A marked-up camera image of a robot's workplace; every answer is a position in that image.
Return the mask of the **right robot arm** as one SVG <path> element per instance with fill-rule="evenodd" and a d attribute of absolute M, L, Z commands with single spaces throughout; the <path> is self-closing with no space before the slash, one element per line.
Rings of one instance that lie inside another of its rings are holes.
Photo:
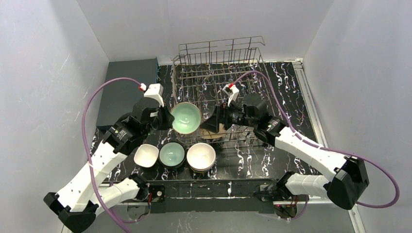
<path fill-rule="evenodd" d="M 267 102 L 259 94 L 246 95 L 242 107 L 232 100 L 216 105 L 200 128 L 218 133 L 221 125 L 226 130 L 232 125 L 252 127 L 262 142 L 293 154 L 320 172 L 317 176 L 287 172 L 277 182 L 274 195 L 327 197 L 338 207 L 351 210 L 369 185 L 363 160 L 328 151 L 304 137 L 270 114 Z"/>

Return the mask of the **beige floral bowl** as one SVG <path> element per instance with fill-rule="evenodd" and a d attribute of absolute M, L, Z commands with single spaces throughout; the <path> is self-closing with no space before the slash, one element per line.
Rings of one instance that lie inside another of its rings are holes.
<path fill-rule="evenodd" d="M 211 139 L 219 139 L 219 138 L 223 138 L 226 136 L 226 130 L 224 129 L 224 125 L 220 124 L 219 126 L 219 131 L 217 133 L 214 133 L 212 131 L 208 131 L 208 130 L 204 130 L 201 129 L 201 139 L 207 139 L 207 140 L 211 140 Z"/>

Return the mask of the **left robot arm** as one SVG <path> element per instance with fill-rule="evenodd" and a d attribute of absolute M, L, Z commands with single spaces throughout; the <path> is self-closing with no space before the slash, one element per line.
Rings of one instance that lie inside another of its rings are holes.
<path fill-rule="evenodd" d="M 76 176 L 58 192 L 43 199 L 73 233 L 82 233 L 96 217 L 125 200 L 145 201 L 149 190 L 139 175 L 131 175 L 109 188 L 98 186 L 152 131 L 168 130 L 174 120 L 163 101 L 143 97 L 106 132 L 93 155 Z"/>

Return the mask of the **orange rimmed white bowl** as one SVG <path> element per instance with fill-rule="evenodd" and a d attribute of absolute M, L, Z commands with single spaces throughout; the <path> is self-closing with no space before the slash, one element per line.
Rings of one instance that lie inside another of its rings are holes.
<path fill-rule="evenodd" d="M 215 164 L 216 152 L 209 144 L 197 143 L 188 149 L 186 159 L 195 172 L 206 172 Z"/>

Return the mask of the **celadon green bowl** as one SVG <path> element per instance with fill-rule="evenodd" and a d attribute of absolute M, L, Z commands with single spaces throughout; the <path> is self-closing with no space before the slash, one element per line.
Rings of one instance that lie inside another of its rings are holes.
<path fill-rule="evenodd" d="M 180 134 L 191 134 L 201 124 L 201 112 L 198 107 L 190 102 L 182 102 L 175 105 L 171 114 L 174 117 L 172 128 Z"/>

